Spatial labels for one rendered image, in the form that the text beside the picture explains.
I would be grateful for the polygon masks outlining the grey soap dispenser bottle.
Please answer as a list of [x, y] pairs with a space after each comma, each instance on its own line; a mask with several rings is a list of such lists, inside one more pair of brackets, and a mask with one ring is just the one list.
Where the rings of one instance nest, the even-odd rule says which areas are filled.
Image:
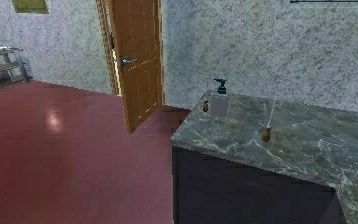
[[211, 115], [226, 117], [228, 112], [229, 95], [225, 87], [226, 79], [217, 78], [220, 86], [211, 93]]

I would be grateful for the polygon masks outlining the brown wooden room door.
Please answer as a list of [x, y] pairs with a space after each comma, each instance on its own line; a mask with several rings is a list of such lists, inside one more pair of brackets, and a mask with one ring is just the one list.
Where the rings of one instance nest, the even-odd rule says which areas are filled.
[[[112, 93], [132, 133], [163, 105], [160, 0], [96, 0]], [[138, 61], [122, 65], [121, 59]]]

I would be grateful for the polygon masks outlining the dark marble top counter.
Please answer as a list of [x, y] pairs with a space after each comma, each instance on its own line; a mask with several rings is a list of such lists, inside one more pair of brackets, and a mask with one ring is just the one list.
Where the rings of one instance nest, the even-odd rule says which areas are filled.
[[358, 112], [276, 101], [270, 140], [262, 133], [274, 100], [231, 94], [226, 117], [198, 101], [171, 137], [174, 146], [335, 191], [345, 224], [358, 224]]

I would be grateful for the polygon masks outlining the wooden metal frame shelf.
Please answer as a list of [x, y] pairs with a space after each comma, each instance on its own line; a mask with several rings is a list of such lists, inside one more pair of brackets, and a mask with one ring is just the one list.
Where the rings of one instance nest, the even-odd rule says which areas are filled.
[[0, 56], [5, 63], [0, 64], [0, 72], [8, 72], [10, 77], [0, 81], [0, 89], [16, 83], [29, 83], [32, 76], [29, 76], [25, 68], [26, 63], [22, 61], [20, 48], [0, 47]]

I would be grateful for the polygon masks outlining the green framed wall picture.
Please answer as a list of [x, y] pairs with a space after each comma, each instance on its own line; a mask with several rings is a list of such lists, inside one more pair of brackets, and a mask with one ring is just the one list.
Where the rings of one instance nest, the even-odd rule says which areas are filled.
[[12, 0], [16, 13], [48, 14], [45, 0]]

